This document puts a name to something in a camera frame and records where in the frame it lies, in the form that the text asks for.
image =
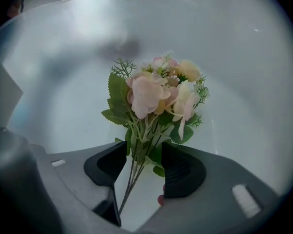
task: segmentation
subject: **artificial flower bouquet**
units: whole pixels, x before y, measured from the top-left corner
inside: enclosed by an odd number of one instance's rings
[[[160,143],[183,144],[192,137],[192,128],[202,123],[195,109],[209,96],[204,81],[205,76],[195,64],[188,60],[178,63],[171,53],[137,65],[118,59],[111,68],[109,109],[102,114],[127,128],[127,155],[132,156],[120,213],[146,165],[153,165],[154,173],[165,176]]]

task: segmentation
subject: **white plastic surface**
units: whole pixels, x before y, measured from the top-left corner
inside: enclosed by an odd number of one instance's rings
[[[186,145],[236,160],[279,194],[289,190],[293,27],[274,0],[67,0],[15,18],[0,39],[3,65],[24,91],[8,128],[49,153],[124,138],[101,115],[109,67],[172,49],[201,68],[210,92]],[[124,208],[127,229],[159,207],[164,180],[146,171]]]

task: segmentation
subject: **flower bouquet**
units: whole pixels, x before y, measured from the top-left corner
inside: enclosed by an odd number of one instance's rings
[[[171,53],[137,65],[118,59],[111,68],[109,109],[102,114],[127,128],[127,155],[132,156],[119,213],[146,165],[153,165],[155,174],[165,176],[160,143],[183,144],[192,137],[192,128],[202,123],[195,109],[209,96],[204,81],[197,66],[188,60],[178,63]]]

